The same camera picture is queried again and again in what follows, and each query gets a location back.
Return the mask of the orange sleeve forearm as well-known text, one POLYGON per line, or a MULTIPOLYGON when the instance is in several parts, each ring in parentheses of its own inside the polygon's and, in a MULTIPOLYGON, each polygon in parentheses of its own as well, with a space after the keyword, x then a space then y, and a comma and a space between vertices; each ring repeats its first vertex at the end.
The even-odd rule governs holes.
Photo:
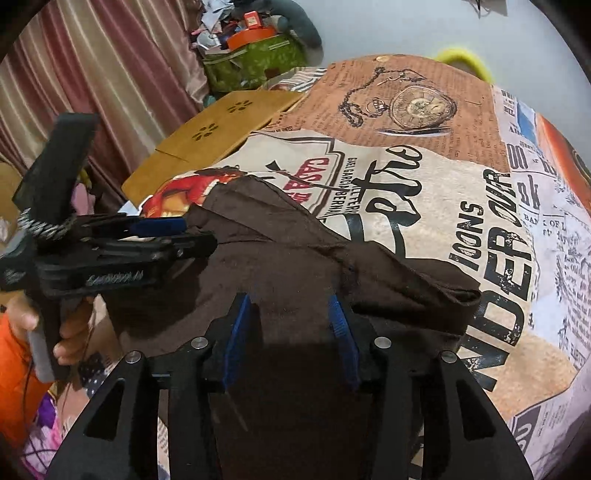
POLYGON ((8 313, 1 316, 1 438, 13 450, 19 450, 28 437, 39 405, 50 388, 29 372, 32 356, 26 342, 19 340, 9 325, 8 313))

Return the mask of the person's left hand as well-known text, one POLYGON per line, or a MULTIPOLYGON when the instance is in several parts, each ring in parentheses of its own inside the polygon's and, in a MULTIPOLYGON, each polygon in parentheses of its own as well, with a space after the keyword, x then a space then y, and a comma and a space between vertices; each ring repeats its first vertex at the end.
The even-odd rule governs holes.
MULTIPOLYGON (((76 308, 61 321, 60 341, 53 347, 53 355, 60 365, 72 366, 84 358, 85 345, 89 334, 89 322, 93 313, 93 297, 80 300, 76 308)), ((28 333, 40 321, 38 312, 31 301, 22 293, 10 299, 6 316, 15 338, 31 350, 28 333)))

